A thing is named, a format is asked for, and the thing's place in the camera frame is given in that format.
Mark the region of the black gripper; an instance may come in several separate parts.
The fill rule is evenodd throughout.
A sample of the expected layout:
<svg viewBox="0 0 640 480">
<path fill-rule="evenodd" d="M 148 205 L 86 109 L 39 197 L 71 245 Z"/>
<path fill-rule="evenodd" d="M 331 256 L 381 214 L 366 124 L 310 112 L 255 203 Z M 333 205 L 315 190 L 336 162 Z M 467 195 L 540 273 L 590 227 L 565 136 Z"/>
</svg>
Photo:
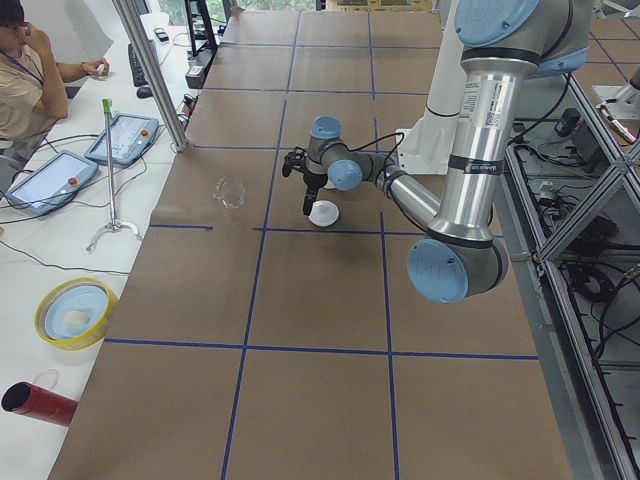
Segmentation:
<svg viewBox="0 0 640 480">
<path fill-rule="evenodd" d="M 305 216 L 309 216 L 312 212 L 319 190 L 327 183 L 327 174 L 317 174 L 307 171 L 304 174 L 304 183 L 306 184 L 306 193 L 303 200 L 303 214 Z"/>
</svg>

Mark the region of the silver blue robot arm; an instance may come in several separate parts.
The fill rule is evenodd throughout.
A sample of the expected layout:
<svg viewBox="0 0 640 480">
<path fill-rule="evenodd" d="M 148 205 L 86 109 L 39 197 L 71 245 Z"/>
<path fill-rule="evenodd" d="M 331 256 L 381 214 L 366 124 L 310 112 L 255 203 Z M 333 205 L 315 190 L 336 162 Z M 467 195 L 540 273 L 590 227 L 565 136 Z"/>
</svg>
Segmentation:
<svg viewBox="0 0 640 480">
<path fill-rule="evenodd" d="M 408 276 L 417 292 L 453 303 L 489 291 L 504 278 L 507 254 L 489 227 L 504 169 L 514 108 L 525 80 L 567 74 L 587 57 L 592 18 L 588 1 L 462 1 L 448 22 L 462 44 L 460 88 L 444 190 L 436 196 L 392 154 L 349 148 L 340 123 L 315 119 L 306 148 L 287 154 L 284 175 L 300 172 L 310 213 L 327 184 L 349 191 L 374 183 L 417 225 L 425 238 L 410 250 Z"/>
</svg>

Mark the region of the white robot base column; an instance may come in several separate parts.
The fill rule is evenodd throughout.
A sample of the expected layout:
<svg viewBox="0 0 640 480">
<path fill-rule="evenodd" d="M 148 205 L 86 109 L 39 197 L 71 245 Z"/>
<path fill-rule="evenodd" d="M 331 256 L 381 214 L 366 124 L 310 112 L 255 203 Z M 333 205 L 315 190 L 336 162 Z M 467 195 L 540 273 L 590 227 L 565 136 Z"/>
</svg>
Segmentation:
<svg viewBox="0 0 640 480">
<path fill-rule="evenodd" d="M 398 148 L 400 167 L 411 174 L 444 175 L 448 168 L 466 73 L 460 61 L 463 51 L 450 10 L 423 116 L 404 133 Z"/>
</svg>

